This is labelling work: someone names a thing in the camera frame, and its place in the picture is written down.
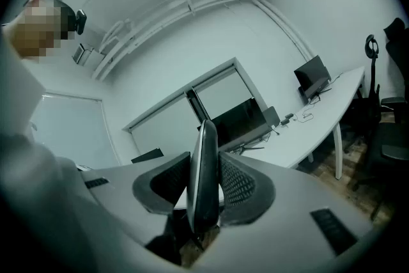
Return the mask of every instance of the person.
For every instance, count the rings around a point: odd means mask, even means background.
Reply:
[[[61,40],[81,34],[86,16],[75,12],[63,0],[27,0],[23,10],[3,24],[4,39],[20,58],[45,56],[47,49],[59,48]]]

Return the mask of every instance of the black office chair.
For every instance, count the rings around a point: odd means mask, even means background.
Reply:
[[[403,74],[405,81],[409,72],[409,33],[401,27],[403,22],[396,19],[385,33],[390,40],[386,48]],[[357,190],[362,184],[380,182],[382,184],[382,198],[371,214],[373,220],[382,203],[385,193],[401,194],[401,179],[406,179],[405,173],[409,168],[409,124],[402,123],[402,117],[408,114],[408,88],[405,82],[405,98],[392,97],[382,100],[382,106],[392,109],[395,123],[379,123],[373,131],[366,153],[366,171],[372,175],[358,181],[354,186]]]
[[[366,38],[365,53],[372,61],[371,87],[367,98],[362,98],[360,93],[358,93],[358,99],[352,100],[351,105],[341,120],[341,123],[351,126],[352,131],[354,131],[353,138],[344,148],[345,153],[350,151],[351,146],[356,140],[361,138],[368,140],[371,132],[381,120],[379,84],[375,91],[375,62],[378,58],[379,48],[373,35],[369,35]]]

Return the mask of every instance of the chair armrest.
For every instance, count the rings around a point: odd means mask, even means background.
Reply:
[[[381,154],[383,157],[388,159],[409,161],[409,148],[383,144]]]
[[[406,100],[403,97],[390,97],[381,100],[381,106],[387,106],[392,109],[395,109],[395,107],[400,107],[403,105],[406,105]]]

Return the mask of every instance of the computer monitor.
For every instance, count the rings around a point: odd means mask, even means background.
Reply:
[[[212,119],[216,126],[219,150],[234,150],[269,133],[272,128],[266,122],[254,98]]]
[[[306,62],[294,73],[307,98],[312,98],[318,94],[331,80],[328,70],[319,56],[315,56],[312,60]]]

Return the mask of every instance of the headphones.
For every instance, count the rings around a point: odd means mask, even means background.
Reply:
[[[366,56],[368,56],[368,58],[370,59],[378,58],[379,47],[378,47],[378,42],[376,42],[374,35],[369,35],[366,38],[365,53],[366,53]]]
[[[29,2],[30,0],[27,0],[24,3],[24,6]],[[67,8],[69,8],[72,13],[74,13],[74,11],[72,10],[71,7],[69,7],[66,3],[64,3],[63,0],[57,0],[59,1],[61,4],[65,5]],[[75,15],[75,27],[74,27],[74,31],[77,32],[78,35],[81,35],[82,32],[84,32],[84,27],[85,27],[85,22],[87,21],[87,15],[84,13],[83,10],[79,10],[77,11],[77,14]]]

